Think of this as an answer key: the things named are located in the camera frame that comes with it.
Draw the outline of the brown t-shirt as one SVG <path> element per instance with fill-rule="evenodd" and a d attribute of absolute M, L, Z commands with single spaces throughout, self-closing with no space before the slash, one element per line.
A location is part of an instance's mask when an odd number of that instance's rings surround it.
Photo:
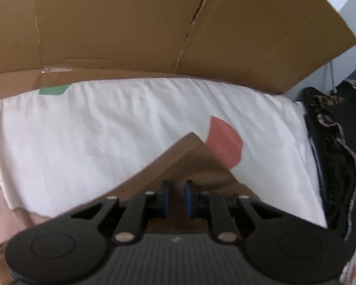
<path fill-rule="evenodd" d="M 116 196 L 126 201 L 142 191 L 157 190 L 162 181 L 170 180 L 169 217 L 164 221 L 151 222 L 150 230 L 166 230 L 168 233 L 182 233 L 187 230 L 200 233 L 206 228 L 205 222 L 188 220 L 183 206 L 183 188 L 187 180 L 193 180 L 200 191 L 219 193 L 225 198 L 235 199 L 239 195 L 258 198 L 248 186 L 237 181 L 226 165 L 227 160 L 226 156 L 216 152 L 215 147 L 207 145 L 197 135 L 190 133 L 143 170 L 100 198 Z M 48 220 L 49 216 L 22 207 L 9 208 L 0 187 L 0 284 L 14 282 L 4 258 L 8 241 L 18 232 Z"/>

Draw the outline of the flattened cardboard box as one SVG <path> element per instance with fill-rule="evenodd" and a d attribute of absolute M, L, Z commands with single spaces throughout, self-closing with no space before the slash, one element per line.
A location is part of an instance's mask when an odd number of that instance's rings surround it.
<path fill-rule="evenodd" d="M 327 0 L 0 0 L 0 73 L 175 73 L 284 93 L 355 45 Z"/>

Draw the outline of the cream bear print bedsheet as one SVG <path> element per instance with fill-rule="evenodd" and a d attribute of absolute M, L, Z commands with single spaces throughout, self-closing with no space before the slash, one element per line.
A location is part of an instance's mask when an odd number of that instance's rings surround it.
<path fill-rule="evenodd" d="M 86 81 L 0 100 L 0 244 L 114 190 L 187 134 L 262 201 L 325 226 L 299 103 L 196 79 Z"/>

